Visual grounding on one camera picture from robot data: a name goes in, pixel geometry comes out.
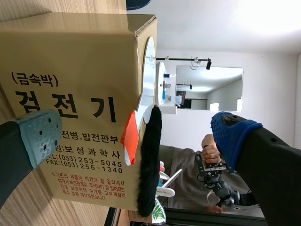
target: cardboard box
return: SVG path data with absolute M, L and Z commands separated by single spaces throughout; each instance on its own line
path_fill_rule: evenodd
M 59 146 L 40 166 L 55 198 L 137 210 L 144 126 L 134 165 L 125 165 L 119 141 L 156 32 L 153 15 L 49 13 L 0 23 L 0 83 L 14 113 L 62 117 Z

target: black fur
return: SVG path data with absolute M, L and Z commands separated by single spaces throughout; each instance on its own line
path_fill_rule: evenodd
M 141 146 L 140 182 L 138 194 L 138 213 L 142 217 L 151 214 L 155 207 L 156 189 L 159 182 L 159 147 L 162 131 L 162 115 L 154 106 L 150 121 L 146 125 Z

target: person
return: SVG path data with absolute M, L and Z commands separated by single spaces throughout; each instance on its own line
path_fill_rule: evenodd
M 215 204 L 218 202 L 217 196 L 212 190 L 205 187 L 204 183 L 197 180 L 198 166 L 195 162 L 195 155 L 203 156 L 204 164 L 220 163 L 223 161 L 220 157 L 212 134 L 208 134 L 202 140 L 203 151 L 193 151 L 190 148 L 176 148 L 171 146 L 160 145 L 159 157 L 164 163 L 165 173 L 172 176 L 176 171 L 182 169 L 181 174 L 169 186 L 174 189 L 174 197 L 159 197 L 159 201 L 164 207 L 213 211 L 223 213 L 233 213 L 237 215 L 264 217 L 260 208 L 250 210 L 232 210 L 221 209 Z M 245 194 L 250 191 L 243 179 L 238 173 L 229 173 L 223 171 L 222 179 L 235 191 Z

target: gray gripper pad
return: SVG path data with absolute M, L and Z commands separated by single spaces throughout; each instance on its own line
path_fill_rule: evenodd
M 33 168 L 55 150 L 62 133 L 62 120 L 54 110 L 40 110 L 16 118 Z

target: ceiling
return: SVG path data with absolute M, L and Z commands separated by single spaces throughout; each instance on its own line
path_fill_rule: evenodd
M 220 87 L 226 86 L 242 79 L 242 68 L 230 67 L 199 67 L 192 70 L 190 66 L 177 66 L 177 84 L 191 84 L 189 86 L 177 86 L 177 91 L 210 93 Z
M 152 0 L 158 49 L 301 53 L 300 0 Z

